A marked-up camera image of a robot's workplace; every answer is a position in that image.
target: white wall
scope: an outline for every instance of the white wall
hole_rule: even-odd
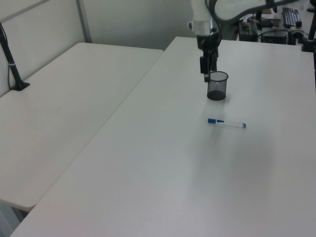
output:
[[[49,0],[2,25],[23,80],[84,42],[76,0]],[[0,96],[8,92],[6,77],[7,61],[0,48]]]
[[[81,0],[93,43],[165,50],[176,36],[194,37],[190,0]]]

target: white desk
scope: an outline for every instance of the white desk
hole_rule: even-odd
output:
[[[0,98],[0,202],[31,210],[161,54],[79,43]]]
[[[315,236],[313,55],[238,41],[219,53],[230,78],[215,102],[196,40],[176,38],[12,237]]]

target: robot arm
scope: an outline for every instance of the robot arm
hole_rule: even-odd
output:
[[[201,73],[210,82],[210,72],[216,71],[221,25],[237,21],[245,14],[287,4],[297,0],[191,0],[192,30],[197,46],[203,51],[200,58]]]

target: keyboard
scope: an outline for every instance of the keyboard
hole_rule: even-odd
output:
[[[291,28],[292,26],[296,26],[296,22],[300,21],[301,18],[298,14],[298,10],[284,7],[282,9],[282,14],[283,14],[283,22],[284,22],[284,27],[285,28]]]

